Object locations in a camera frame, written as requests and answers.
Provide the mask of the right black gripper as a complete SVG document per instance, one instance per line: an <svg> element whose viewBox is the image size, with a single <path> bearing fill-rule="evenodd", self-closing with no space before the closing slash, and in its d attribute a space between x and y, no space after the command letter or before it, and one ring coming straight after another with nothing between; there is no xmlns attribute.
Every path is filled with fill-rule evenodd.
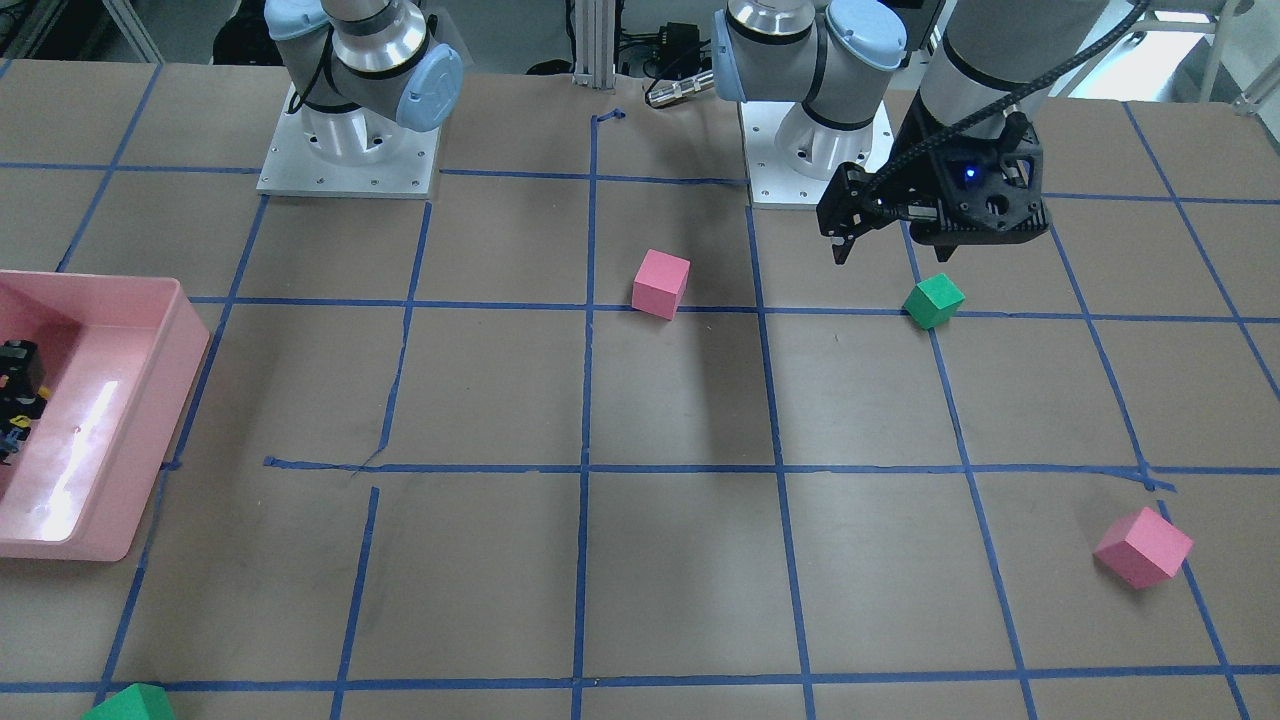
<svg viewBox="0 0 1280 720"><path fill-rule="evenodd" d="M17 455L44 415L50 391L36 342L8 340L1 346L1 464Z"/></svg>

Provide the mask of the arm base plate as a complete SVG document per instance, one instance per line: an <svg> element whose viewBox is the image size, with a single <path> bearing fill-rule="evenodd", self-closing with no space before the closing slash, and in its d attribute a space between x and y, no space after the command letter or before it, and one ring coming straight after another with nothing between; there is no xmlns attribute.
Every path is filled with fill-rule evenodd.
<svg viewBox="0 0 1280 720"><path fill-rule="evenodd" d="M799 102L739 106L751 204L758 209L812 210L846 161L864 170L887 163L893 132L883 102L860 129L833 129Z"/></svg>
<svg viewBox="0 0 1280 720"><path fill-rule="evenodd" d="M404 129L365 108L326 114L303 106L282 114L256 190L266 196L429 200L442 131Z"/></svg>

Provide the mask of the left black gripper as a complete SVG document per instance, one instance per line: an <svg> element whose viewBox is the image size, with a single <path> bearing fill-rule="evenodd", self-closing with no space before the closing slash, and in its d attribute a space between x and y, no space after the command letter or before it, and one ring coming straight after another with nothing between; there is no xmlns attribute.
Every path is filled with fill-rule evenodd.
<svg viewBox="0 0 1280 720"><path fill-rule="evenodd" d="M861 236L896 222L947 263L961 246L1025 243L1052 219L1042 188L1043 149L1025 113L996 117L995 138L956 135L910 160L881 184L854 161L841 164L815 217L842 266Z"/></svg>

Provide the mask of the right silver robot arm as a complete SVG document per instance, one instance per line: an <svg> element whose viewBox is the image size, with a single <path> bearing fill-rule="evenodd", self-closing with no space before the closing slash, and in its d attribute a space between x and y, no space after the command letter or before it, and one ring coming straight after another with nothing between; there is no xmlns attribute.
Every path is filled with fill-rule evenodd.
<svg viewBox="0 0 1280 720"><path fill-rule="evenodd" d="M463 63L415 1L269 1L282 67L13 61L3 70L3 269L175 277L232 324L413 314L426 231L338 192L431 178Z"/></svg>

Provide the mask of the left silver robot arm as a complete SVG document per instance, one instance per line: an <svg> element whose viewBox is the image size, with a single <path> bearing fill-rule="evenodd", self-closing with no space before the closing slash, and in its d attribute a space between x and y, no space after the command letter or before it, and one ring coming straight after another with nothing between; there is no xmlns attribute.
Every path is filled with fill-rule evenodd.
<svg viewBox="0 0 1280 720"><path fill-rule="evenodd" d="M844 264L855 241L897 222L945 263L956 249L1029 242L1051 223L1034 117L1056 81L1100 50L1085 36L1102 1L960 1L886 163L836 160L818 138L870 128L909 54L881 1L728 1L716 13L716 91L790 102L783 140L827 186L820 233Z"/></svg>

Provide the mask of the green cube near left arm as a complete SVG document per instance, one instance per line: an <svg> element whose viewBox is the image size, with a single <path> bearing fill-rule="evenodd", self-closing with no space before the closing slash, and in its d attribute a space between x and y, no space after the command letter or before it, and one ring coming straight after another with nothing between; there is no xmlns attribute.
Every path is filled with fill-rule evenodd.
<svg viewBox="0 0 1280 720"><path fill-rule="evenodd" d="M966 295L945 273L918 282L902 304L902 310L923 331L946 323L965 302Z"/></svg>

